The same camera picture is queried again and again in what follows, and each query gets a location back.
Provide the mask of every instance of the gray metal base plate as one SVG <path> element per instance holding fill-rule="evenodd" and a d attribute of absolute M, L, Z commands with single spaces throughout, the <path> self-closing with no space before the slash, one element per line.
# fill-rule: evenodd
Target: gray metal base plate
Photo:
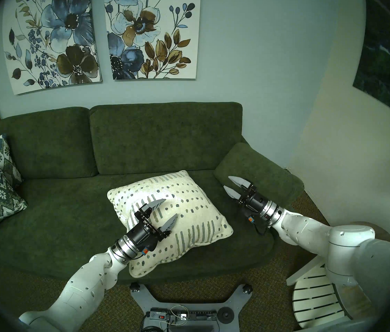
<path fill-rule="evenodd" d="M 240 325 L 238 322 L 238 314 L 244 305 L 249 301 L 252 297 L 252 293 L 244 293 L 243 292 L 244 284 L 238 286 L 238 288 L 234 291 L 231 297 L 228 300 L 222 303 L 169 303 L 169 302 L 159 302 L 157 301 L 152 294 L 150 294 L 149 290 L 144 286 L 140 285 L 140 290 L 137 292 L 131 291 L 133 299 L 137 302 L 137 304 L 141 307 L 144 314 L 149 312 L 152 308 L 165 308 L 170 309 L 175 305 L 183 305 L 187 307 L 189 311 L 219 311 L 222 307 L 229 307 L 234 312 L 234 320 L 229 324 L 223 324 L 220 321 L 195 321 L 188 320 L 184 326 L 181 327 L 169 327 L 169 331 L 207 331 L 207 332 L 219 332 L 227 331 L 227 332 L 239 332 Z M 177 307 L 174 310 L 181 310 L 181 307 Z M 151 320 L 146 318 L 144 320 L 144 327 L 147 326 L 158 326 L 158 320 Z M 166 330 L 167 324 L 161 322 L 161 329 Z"/>

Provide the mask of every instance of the floral canvas painting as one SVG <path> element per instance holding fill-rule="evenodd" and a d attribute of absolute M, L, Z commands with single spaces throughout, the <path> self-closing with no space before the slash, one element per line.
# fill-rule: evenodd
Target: floral canvas painting
<path fill-rule="evenodd" d="M 3 47 L 15 95 L 101 81 L 90 0 L 5 0 Z"/>
<path fill-rule="evenodd" d="M 390 12 L 366 0 L 366 31 L 353 86 L 390 107 Z"/>
<path fill-rule="evenodd" d="M 104 0 L 115 80 L 196 78 L 200 0 Z"/>

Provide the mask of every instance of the carpet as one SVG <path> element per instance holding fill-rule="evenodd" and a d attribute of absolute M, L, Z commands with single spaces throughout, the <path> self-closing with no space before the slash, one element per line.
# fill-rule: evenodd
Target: carpet
<path fill-rule="evenodd" d="M 297 212 L 327 224 L 305 192 L 292 206 Z M 314 256 L 298 246 L 280 243 L 277 254 L 266 266 L 194 281 L 151 285 L 148 288 L 161 302 L 202 303 L 222 302 L 239 284 L 249 283 L 253 286 L 253 296 L 239 315 L 240 330 L 294 331 L 300 327 L 293 315 L 293 286 L 286 286 L 286 278 Z M 0 265 L 0 308 L 15 317 L 26 311 L 45 310 L 58 298 L 65 282 Z M 142 317 L 143 313 L 130 296 L 129 288 L 117 285 L 106 292 L 100 307 L 86 320 L 80 331 L 134 332 L 139 330 Z"/>

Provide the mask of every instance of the wheel caster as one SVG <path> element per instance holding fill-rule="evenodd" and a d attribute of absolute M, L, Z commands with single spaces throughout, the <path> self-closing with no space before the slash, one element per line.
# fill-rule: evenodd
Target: wheel caster
<path fill-rule="evenodd" d="M 243 293 L 250 294 L 253 291 L 253 288 L 250 284 L 246 284 L 243 287 Z"/>
<path fill-rule="evenodd" d="M 217 313 L 217 318 L 222 324 L 229 324 L 234 320 L 234 311 L 229 307 L 222 307 Z"/>
<path fill-rule="evenodd" d="M 131 292 L 139 292 L 140 291 L 140 285 L 137 282 L 133 282 L 130 284 L 129 289 Z"/>

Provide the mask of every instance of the dotted pillow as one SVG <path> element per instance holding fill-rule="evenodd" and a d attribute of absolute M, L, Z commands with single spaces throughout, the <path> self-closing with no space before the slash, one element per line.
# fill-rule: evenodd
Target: dotted pillow
<path fill-rule="evenodd" d="M 146 202 L 166 199 L 150 217 L 156 228 L 178 214 L 172 233 L 154 251 L 130 262 L 129 273 L 134 278 L 151 272 L 158 264 L 181 258 L 193 247 L 212 244 L 234 232 L 185 170 L 112 189 L 107 198 L 128 231 L 138 223 L 134 212 Z"/>

